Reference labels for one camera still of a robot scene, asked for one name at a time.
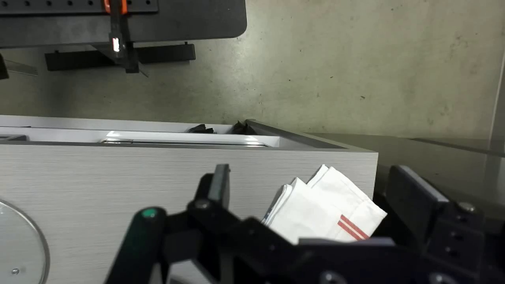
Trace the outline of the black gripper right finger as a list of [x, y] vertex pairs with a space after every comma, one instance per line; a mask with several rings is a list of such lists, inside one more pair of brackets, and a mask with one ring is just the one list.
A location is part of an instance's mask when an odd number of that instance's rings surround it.
[[484, 216], [463, 209], [407, 165], [389, 168], [386, 197], [411, 235], [414, 271], [429, 284], [487, 284]]

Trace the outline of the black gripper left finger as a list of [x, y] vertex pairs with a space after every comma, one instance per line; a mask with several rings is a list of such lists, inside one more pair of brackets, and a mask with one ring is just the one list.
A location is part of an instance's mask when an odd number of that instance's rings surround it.
[[165, 284], [190, 260], [211, 284], [293, 284], [288, 242], [257, 219], [228, 208], [228, 165], [205, 173], [179, 212], [140, 208], [130, 219], [104, 284]]

